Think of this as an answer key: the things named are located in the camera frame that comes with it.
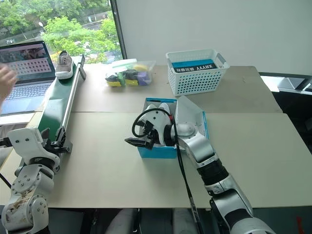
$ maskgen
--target laptop screen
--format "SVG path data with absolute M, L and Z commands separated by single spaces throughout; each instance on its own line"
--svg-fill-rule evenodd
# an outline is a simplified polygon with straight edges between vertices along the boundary
M 17 72 L 17 84 L 55 78 L 54 66 L 43 41 L 0 47 L 0 63 Z

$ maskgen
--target green conveyor belt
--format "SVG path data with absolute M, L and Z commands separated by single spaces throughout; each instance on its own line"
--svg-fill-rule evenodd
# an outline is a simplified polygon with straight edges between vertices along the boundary
M 56 139 L 56 132 L 63 122 L 76 68 L 74 64 L 73 76 L 70 79 L 56 79 L 55 86 L 53 87 L 50 99 L 46 104 L 38 126 L 40 132 L 46 128 L 50 128 L 49 138 L 52 141 Z

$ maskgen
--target beige tabletop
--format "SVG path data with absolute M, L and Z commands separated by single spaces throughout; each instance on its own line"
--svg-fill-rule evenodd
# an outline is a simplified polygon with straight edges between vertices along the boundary
M 149 86 L 109 87 L 103 64 L 86 64 L 87 79 L 75 97 L 75 112 L 142 111 L 145 98 L 175 98 L 167 66 L 156 66 Z M 281 113 L 272 93 L 252 66 L 233 66 L 216 91 L 187 97 L 207 113 Z
M 72 113 L 67 136 L 74 147 L 55 175 L 50 207 L 189 207 L 177 159 L 142 159 L 124 141 L 137 115 Z M 253 207 L 312 205 L 312 156 L 285 114 L 206 117 L 213 146 Z M 10 182 L 19 162 L 12 153 L 1 169 Z M 184 162 L 196 205 L 209 208 L 200 176 L 186 156 Z M 0 205 L 9 197 L 0 181 Z

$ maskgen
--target white wall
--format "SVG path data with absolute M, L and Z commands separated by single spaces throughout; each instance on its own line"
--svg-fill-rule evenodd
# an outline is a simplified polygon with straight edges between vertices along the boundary
M 230 65 L 312 75 L 312 0 L 117 0 L 128 58 L 214 48 Z

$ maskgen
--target sneaker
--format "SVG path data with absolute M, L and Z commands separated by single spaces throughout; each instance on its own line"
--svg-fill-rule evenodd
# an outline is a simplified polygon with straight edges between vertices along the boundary
M 55 69 L 55 76 L 58 79 L 69 79 L 73 76 L 74 62 L 66 50 L 63 50 L 58 56 L 58 64 Z

